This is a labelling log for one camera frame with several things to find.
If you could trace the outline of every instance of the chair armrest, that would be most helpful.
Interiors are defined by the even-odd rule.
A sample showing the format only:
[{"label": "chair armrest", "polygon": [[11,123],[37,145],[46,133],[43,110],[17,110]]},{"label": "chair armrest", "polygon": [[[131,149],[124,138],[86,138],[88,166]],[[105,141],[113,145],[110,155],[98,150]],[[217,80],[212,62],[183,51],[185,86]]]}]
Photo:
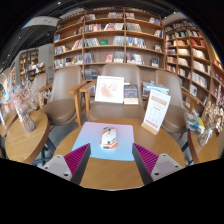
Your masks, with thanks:
[{"label": "chair armrest", "polygon": [[196,97],[194,97],[193,95],[191,95],[190,93],[188,93],[188,92],[186,92],[184,90],[182,90],[182,93],[185,96],[189,97],[194,103],[196,103],[196,104],[199,104],[200,103],[200,101]]},{"label": "chair armrest", "polygon": [[41,92],[43,92],[47,89],[51,89],[51,88],[52,88],[52,83],[42,87],[41,89],[38,90],[38,92],[41,93]]},{"label": "chair armrest", "polygon": [[89,90],[90,90],[94,85],[96,85],[96,83],[97,83],[97,80],[93,80],[93,81],[91,81],[90,83],[88,83],[88,84],[82,86],[82,88],[80,89],[80,92],[81,92],[81,93],[87,93],[87,92],[89,92]]},{"label": "chair armrest", "polygon": [[68,90],[68,94],[75,94],[79,92],[79,89],[87,83],[86,80],[82,80],[80,84],[74,86],[73,88]]}]

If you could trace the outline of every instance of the white card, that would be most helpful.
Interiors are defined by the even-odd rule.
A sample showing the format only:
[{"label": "white card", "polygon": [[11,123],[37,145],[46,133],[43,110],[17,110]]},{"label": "white card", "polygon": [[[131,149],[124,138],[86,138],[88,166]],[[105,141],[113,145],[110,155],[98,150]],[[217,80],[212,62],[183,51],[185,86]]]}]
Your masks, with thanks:
[{"label": "white card", "polygon": [[157,134],[166,115],[170,99],[171,96],[169,95],[166,95],[154,89],[150,91],[150,97],[143,121],[143,127],[149,126],[149,130],[153,129],[155,131],[154,134]]}]

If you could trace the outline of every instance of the card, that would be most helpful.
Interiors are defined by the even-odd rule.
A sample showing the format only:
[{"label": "card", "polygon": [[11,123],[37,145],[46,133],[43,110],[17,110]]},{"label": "card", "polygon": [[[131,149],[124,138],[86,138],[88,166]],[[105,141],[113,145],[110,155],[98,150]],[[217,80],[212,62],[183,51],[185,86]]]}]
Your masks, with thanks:
[{"label": "card", "polygon": [[166,115],[171,96],[152,89],[142,127],[156,135]]}]

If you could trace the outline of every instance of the beige armchair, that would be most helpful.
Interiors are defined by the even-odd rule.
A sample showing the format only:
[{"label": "beige armchair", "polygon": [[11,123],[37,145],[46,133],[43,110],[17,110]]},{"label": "beige armchair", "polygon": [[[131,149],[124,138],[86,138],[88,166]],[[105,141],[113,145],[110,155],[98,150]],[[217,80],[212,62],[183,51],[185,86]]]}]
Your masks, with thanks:
[{"label": "beige armchair", "polygon": [[190,113],[193,112],[194,104],[199,104],[199,100],[181,89],[180,79],[176,74],[156,70],[155,82],[169,88],[169,95],[171,96],[170,104],[162,123],[162,128],[167,132],[183,134],[187,131],[184,119],[184,112],[186,112],[187,109],[183,105],[182,94],[185,94],[191,100]]},{"label": "beige armchair", "polygon": [[87,120],[95,121],[101,118],[131,117],[143,121],[145,110],[143,107],[139,68],[132,64],[107,64],[103,66],[101,75],[124,77],[125,83],[137,84],[139,104],[124,105],[116,103],[94,102],[90,108],[89,90],[96,84],[96,80],[94,80],[80,88],[80,92],[85,94]]},{"label": "beige armchair", "polygon": [[86,83],[81,81],[80,66],[73,66],[57,70],[53,83],[41,88],[40,92],[52,88],[49,102],[43,106],[39,102],[40,110],[48,116],[50,125],[61,126],[73,121],[82,125],[79,89]]}]

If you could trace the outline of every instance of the round table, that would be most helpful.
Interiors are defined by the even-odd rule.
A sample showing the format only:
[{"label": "round table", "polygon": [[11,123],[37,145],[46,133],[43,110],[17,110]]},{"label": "round table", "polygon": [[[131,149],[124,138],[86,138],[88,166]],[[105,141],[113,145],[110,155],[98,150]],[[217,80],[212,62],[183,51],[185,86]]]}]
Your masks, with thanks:
[{"label": "round table", "polygon": [[16,110],[11,110],[8,114],[6,114],[6,116],[3,118],[5,121],[5,125],[3,125],[2,123],[0,125],[1,137],[6,136],[9,128],[11,127],[13,122],[17,119],[17,117],[18,117],[18,114],[17,114]]},{"label": "round table", "polygon": [[218,159],[219,142],[215,132],[213,131],[212,137],[204,147],[200,146],[198,135],[199,133],[195,131],[188,131],[188,145],[194,163],[198,164]]},{"label": "round table", "polygon": [[5,141],[8,158],[26,164],[31,164],[37,158],[50,132],[50,124],[45,113],[32,111],[29,114],[36,128],[32,132],[27,132],[23,122],[17,119],[8,130]]},{"label": "round table", "polygon": [[[164,130],[153,135],[143,127],[141,121],[134,118],[107,118],[96,120],[97,123],[132,125],[134,141],[157,154],[167,153],[182,167],[185,167],[183,153],[176,141]],[[57,147],[55,155],[70,153],[82,127],[67,135]],[[138,167],[133,161],[105,160],[89,157],[80,186],[93,189],[130,189],[144,186]]]}]

